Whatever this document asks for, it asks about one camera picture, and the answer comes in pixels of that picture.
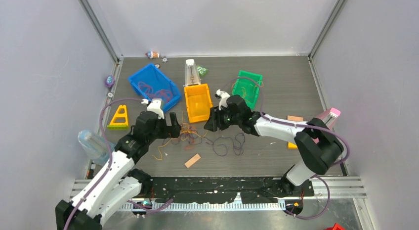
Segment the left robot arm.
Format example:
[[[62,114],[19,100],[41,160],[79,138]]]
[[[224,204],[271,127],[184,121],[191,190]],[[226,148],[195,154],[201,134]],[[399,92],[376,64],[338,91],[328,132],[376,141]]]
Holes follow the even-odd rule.
[[[55,207],[59,230],[100,230],[133,197],[151,193],[150,176],[134,168],[157,139],[177,138],[181,125],[174,112],[170,124],[153,111],[143,111],[130,133],[117,142],[105,166],[71,201]]]

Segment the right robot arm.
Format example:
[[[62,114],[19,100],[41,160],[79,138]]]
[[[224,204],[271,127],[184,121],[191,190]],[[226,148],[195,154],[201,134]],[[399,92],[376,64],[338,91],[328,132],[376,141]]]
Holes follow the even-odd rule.
[[[221,94],[218,98],[219,105],[210,109],[205,130],[216,132],[238,126],[246,134],[276,138],[297,146],[301,161],[279,181],[285,195],[296,195],[311,177],[325,174],[344,151],[342,142],[319,118],[291,122],[251,110],[239,95]]]

